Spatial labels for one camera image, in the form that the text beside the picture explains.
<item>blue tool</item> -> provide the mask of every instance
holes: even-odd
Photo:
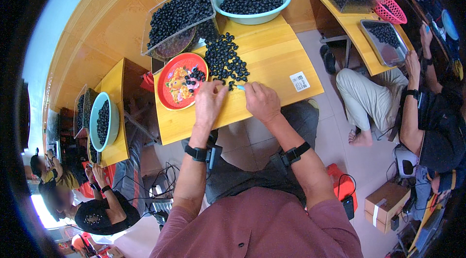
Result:
[[[233,84],[233,86],[236,86],[236,87],[237,87],[238,89],[240,89],[240,90],[244,90],[244,86],[242,86],[242,85]]]

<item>hand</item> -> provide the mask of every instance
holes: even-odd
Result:
[[[196,95],[196,123],[195,127],[201,127],[212,130],[213,124],[220,113],[223,100],[228,87],[224,86],[219,91],[217,86],[221,85],[222,81],[215,80],[213,82],[204,82]]]
[[[440,186],[440,176],[437,176],[431,181],[432,191],[435,194],[439,194],[439,186]]]
[[[86,169],[84,171],[86,172],[89,183],[95,183],[96,180],[94,180],[94,173],[92,172],[92,167],[90,167],[89,164],[86,165]]]
[[[432,30],[430,29],[429,32],[427,32],[425,29],[428,27],[427,23],[425,23],[425,21],[422,22],[422,25],[421,25],[421,29],[419,30],[419,33],[421,34],[421,44],[422,44],[422,47],[424,48],[424,51],[425,50],[429,50],[429,47],[431,45],[431,42],[432,42]]]
[[[264,84],[253,82],[244,85],[246,109],[265,126],[280,115],[280,99],[277,92]]]
[[[421,64],[417,59],[417,54],[415,51],[409,51],[406,54],[406,70],[408,71],[409,80],[415,80],[419,83]]]
[[[100,165],[94,164],[92,165],[92,173],[94,174],[94,178],[97,180],[100,188],[104,188],[107,186],[107,180],[105,178],[105,172],[103,172],[102,167]]]

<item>label sticker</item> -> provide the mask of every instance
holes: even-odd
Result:
[[[293,82],[294,88],[296,88],[296,92],[309,88],[309,82],[302,72],[291,75],[290,79]]]

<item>slipper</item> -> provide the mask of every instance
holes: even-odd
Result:
[[[327,71],[327,73],[330,75],[335,75],[336,73],[335,56],[330,51],[329,46],[328,45],[321,46],[319,53],[321,55],[321,58],[322,58],[322,61],[324,63],[325,70]]]

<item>cardboard box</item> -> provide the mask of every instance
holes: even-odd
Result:
[[[107,255],[112,258],[125,258],[123,253],[117,247],[113,247],[108,250]]]
[[[391,218],[401,212],[410,197],[411,189],[387,182],[366,197],[364,204],[366,219],[386,234],[391,230]]]

